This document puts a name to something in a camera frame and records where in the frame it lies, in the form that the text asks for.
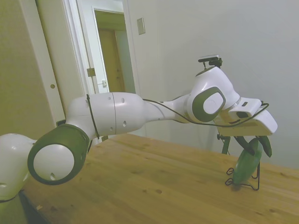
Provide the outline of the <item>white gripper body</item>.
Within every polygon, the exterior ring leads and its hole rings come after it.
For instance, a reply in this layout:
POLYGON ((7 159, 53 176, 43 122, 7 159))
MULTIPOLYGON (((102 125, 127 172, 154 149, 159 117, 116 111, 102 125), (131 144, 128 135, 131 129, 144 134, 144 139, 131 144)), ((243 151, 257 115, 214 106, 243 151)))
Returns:
POLYGON ((277 128, 275 119, 267 110, 238 126, 217 127, 223 136, 269 136, 275 133, 277 128))

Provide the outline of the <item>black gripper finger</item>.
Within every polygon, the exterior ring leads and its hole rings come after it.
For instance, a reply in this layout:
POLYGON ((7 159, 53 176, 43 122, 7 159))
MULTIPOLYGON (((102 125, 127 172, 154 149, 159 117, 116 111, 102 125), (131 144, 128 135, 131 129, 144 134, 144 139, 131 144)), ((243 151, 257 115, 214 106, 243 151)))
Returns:
POLYGON ((268 136, 258 136, 257 137, 259 142, 262 144, 263 146, 263 150, 266 153, 266 155, 268 157, 272 156, 272 148, 271 148, 271 143, 269 141, 268 136))
POLYGON ((238 142, 238 144, 246 150, 250 155, 254 155, 255 152, 253 148, 250 146, 250 144, 245 140, 243 136, 235 136, 235 140, 238 142))

